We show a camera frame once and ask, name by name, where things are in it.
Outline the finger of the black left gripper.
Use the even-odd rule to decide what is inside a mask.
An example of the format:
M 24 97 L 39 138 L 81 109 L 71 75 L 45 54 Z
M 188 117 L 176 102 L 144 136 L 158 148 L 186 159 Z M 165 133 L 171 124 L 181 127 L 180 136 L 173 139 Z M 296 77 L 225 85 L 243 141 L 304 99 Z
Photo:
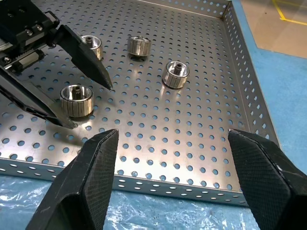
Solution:
M 49 98 L 30 80 L 18 80 L 0 66 L 0 93 L 20 109 L 55 125 L 74 129 L 76 124 L 62 110 L 59 103 Z
M 108 90 L 113 88 L 110 76 L 94 51 L 66 25 L 61 25 L 53 34 L 53 44 L 62 47 L 72 63 L 88 78 Z

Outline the ribbed metal roller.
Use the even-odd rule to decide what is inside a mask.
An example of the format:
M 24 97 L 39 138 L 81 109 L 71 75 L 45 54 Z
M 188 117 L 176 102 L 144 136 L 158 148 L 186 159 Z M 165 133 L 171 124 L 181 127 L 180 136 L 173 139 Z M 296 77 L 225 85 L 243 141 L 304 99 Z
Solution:
M 60 91 L 61 107 L 69 117 L 88 116 L 94 110 L 94 93 L 87 86 L 68 85 Z
M 189 67 L 181 61 L 170 61 L 162 74 L 162 82 L 171 89 L 184 87 L 190 74 Z
M 129 36 L 127 48 L 128 52 L 132 55 L 139 57 L 147 57 L 151 50 L 151 40 L 141 35 Z
M 93 35 L 84 35 L 81 36 L 81 38 L 101 61 L 103 59 L 103 45 L 101 39 Z

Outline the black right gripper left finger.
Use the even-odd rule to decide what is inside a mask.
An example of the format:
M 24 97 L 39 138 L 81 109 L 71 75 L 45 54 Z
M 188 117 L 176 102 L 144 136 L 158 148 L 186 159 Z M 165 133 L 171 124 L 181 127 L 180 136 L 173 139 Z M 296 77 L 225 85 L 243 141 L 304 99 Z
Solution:
M 26 230 L 102 230 L 111 197 L 119 131 L 87 140 L 66 166 L 26 226 Z

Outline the brown cardboard sheet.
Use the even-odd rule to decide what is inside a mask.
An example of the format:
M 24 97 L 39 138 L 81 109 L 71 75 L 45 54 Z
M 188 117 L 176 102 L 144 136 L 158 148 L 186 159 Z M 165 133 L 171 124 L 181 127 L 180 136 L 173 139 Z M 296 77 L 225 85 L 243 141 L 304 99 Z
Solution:
M 307 59 L 307 26 L 280 20 L 272 0 L 241 0 L 258 48 Z

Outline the perforated steel tray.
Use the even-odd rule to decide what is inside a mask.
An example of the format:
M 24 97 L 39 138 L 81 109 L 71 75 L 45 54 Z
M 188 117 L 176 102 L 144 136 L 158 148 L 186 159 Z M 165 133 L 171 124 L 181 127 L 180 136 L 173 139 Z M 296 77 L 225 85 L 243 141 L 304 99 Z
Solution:
M 54 100 L 70 84 L 94 93 L 92 114 L 75 129 L 28 114 L 0 95 L 0 173 L 53 180 L 92 136 L 119 131 L 114 189 L 245 206 L 228 130 L 275 143 L 270 114 L 234 4 L 223 0 L 33 0 L 79 34 L 103 41 L 112 90 L 85 77 L 60 47 L 23 72 Z M 151 40 L 147 57 L 129 36 Z M 165 66 L 190 70 L 181 89 Z

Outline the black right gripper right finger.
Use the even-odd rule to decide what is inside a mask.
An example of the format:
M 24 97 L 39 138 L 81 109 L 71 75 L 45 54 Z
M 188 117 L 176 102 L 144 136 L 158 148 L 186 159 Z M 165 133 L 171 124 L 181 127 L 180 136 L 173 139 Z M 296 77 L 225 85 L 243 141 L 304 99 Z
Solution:
M 307 230 L 307 175 L 273 142 L 230 129 L 240 188 L 260 230 Z

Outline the yellow tape marking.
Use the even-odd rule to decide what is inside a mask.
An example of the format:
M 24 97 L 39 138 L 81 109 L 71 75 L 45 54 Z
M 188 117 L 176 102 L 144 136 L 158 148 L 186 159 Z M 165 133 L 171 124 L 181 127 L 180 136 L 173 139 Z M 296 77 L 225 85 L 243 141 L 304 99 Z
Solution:
M 272 0 L 280 20 L 307 26 L 307 0 Z

